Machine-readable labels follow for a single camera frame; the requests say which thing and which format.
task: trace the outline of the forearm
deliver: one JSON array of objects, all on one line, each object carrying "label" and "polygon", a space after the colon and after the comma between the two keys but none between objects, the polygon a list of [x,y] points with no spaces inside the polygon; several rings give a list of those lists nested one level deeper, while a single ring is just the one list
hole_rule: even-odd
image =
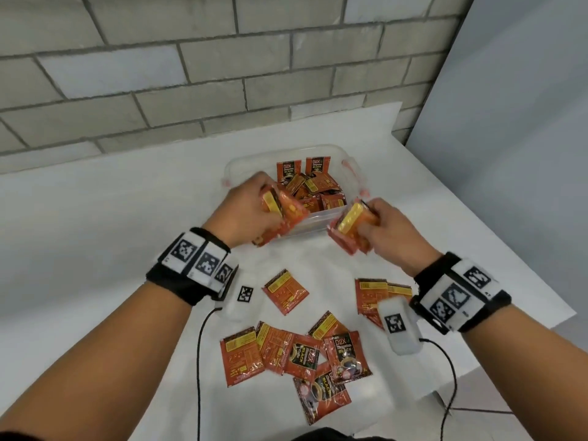
[{"label": "forearm", "polygon": [[191,309],[145,283],[12,405],[0,431],[47,440],[127,439],[157,390]]},{"label": "forearm", "polygon": [[515,306],[463,337],[534,440],[585,438],[587,353]]}]

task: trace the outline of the transparent box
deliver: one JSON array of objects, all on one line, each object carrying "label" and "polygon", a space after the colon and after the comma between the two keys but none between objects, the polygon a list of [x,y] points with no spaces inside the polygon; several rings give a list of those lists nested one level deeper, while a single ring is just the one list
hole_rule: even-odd
[{"label": "transparent box", "polygon": [[[278,162],[301,159],[302,170],[304,171],[307,157],[320,156],[331,157],[329,174],[341,186],[348,203],[355,198],[369,198],[370,194],[366,179],[357,165],[356,160],[349,156],[341,147],[331,144],[276,150],[233,159],[224,168],[222,183],[226,190],[228,190],[238,186],[257,171],[264,171],[273,179],[276,179],[276,164]],[[320,212],[312,213],[282,238],[325,230],[327,225],[341,214],[342,210],[342,207],[337,207],[336,209],[321,210]]]}]

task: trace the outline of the white table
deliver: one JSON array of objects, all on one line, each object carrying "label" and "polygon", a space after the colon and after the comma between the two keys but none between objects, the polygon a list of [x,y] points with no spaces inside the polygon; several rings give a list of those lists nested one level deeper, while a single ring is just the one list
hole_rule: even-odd
[{"label": "white table", "polygon": [[[141,283],[155,254],[178,232],[203,222],[222,197],[220,177],[229,159],[268,149],[342,146],[367,174],[372,195],[404,211],[438,249],[479,262],[548,327],[573,316],[390,135],[398,109],[387,104],[332,113],[0,177],[0,352],[9,355],[0,362],[0,412]],[[358,432],[451,380],[436,348],[395,356],[384,334],[356,313],[353,278],[411,283],[398,268],[373,254],[351,258],[325,234],[239,251],[250,269],[289,268],[311,293],[286,317],[266,300],[263,320],[306,333],[329,309],[360,332],[374,375],[349,384],[352,404],[316,426]],[[196,340],[211,308],[208,300],[196,306],[133,439],[195,437]],[[309,430],[290,376],[266,372],[227,389],[219,339],[240,329],[213,316],[205,330],[202,439],[288,440]],[[446,348],[459,376],[479,366],[458,334],[443,337],[425,323],[421,329]]]}]

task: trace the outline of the backsplash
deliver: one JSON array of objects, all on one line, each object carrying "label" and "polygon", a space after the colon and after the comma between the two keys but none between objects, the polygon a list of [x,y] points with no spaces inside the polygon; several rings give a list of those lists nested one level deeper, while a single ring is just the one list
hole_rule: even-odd
[{"label": "backsplash", "polygon": [[0,0],[0,173],[403,102],[471,0]]}]

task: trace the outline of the person's right arm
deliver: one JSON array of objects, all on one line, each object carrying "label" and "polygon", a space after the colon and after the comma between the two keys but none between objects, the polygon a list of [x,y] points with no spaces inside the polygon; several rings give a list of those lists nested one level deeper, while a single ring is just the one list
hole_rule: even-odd
[{"label": "person's right arm", "polygon": [[[381,224],[364,225],[360,233],[382,258],[414,277],[441,257],[398,209],[382,199],[370,206]],[[586,438],[588,353],[514,305],[497,311],[463,338],[535,441]]]}]

